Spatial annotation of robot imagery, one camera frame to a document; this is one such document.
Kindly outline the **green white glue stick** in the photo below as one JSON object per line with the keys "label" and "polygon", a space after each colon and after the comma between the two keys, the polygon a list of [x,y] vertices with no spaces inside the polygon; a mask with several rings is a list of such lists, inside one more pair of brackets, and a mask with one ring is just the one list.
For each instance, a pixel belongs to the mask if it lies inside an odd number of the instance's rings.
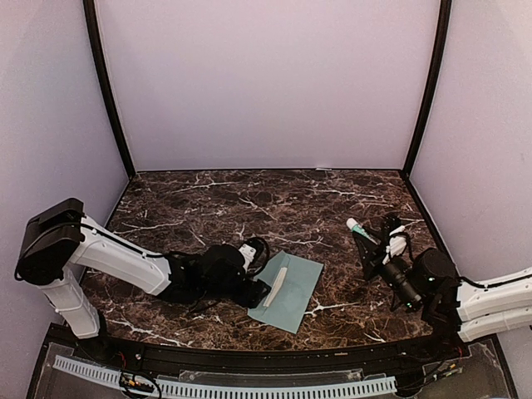
{"label": "green white glue stick", "polygon": [[351,231],[352,236],[355,240],[358,240],[367,245],[379,244],[379,241],[374,239],[354,218],[349,218],[346,222],[346,226]]}

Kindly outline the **beige ornate letter paper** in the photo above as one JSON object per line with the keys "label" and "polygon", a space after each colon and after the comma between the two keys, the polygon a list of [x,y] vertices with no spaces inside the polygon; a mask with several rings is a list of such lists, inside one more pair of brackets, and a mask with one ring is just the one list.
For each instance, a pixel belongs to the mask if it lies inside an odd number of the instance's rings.
{"label": "beige ornate letter paper", "polygon": [[268,296],[264,300],[263,306],[265,308],[268,308],[272,304],[272,302],[274,301],[276,296],[278,295],[278,292],[280,291],[281,287],[283,286],[283,282],[284,282],[284,280],[286,278],[287,272],[288,272],[288,268],[287,267],[282,267],[282,268],[279,269],[278,274],[277,274],[275,280],[273,281],[273,285],[272,285],[271,291],[269,292]]}

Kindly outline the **teal green envelope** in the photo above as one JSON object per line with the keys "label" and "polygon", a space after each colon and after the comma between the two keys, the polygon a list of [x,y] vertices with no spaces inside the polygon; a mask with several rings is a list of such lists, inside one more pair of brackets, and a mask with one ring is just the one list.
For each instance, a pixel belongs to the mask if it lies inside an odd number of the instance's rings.
{"label": "teal green envelope", "polygon": [[272,304],[265,308],[264,298],[258,307],[248,310],[248,316],[261,323],[295,334],[313,296],[323,271],[323,264],[281,251],[269,260],[265,269],[258,275],[258,279],[263,280],[272,288],[273,281],[282,267],[287,267],[288,272]]}

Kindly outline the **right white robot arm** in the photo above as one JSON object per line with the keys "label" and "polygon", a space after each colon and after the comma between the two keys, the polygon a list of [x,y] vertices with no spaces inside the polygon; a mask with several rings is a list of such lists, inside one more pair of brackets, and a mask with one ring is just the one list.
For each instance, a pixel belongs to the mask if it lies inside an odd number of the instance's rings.
{"label": "right white robot arm", "polygon": [[360,256],[363,277],[380,278],[393,292],[392,308],[421,312],[434,335],[424,353],[440,361],[456,347],[456,339],[478,338],[531,324],[531,271],[475,282],[457,273],[451,259],[429,248],[414,257],[411,237],[401,223],[378,231],[347,220]]}

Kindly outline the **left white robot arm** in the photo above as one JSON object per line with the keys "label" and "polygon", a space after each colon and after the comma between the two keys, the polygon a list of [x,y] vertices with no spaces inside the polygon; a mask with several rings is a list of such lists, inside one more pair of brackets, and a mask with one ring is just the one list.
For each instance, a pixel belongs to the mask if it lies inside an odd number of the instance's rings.
{"label": "left white robot arm", "polygon": [[268,254],[261,238],[239,248],[213,245],[202,254],[152,252],[104,229],[85,214],[80,200],[70,198],[28,220],[14,278],[39,287],[74,335],[85,340],[85,349],[97,361],[111,362],[116,342],[103,333],[103,317],[73,276],[72,266],[108,274],[167,303],[228,299],[253,309],[271,287],[249,267]]}

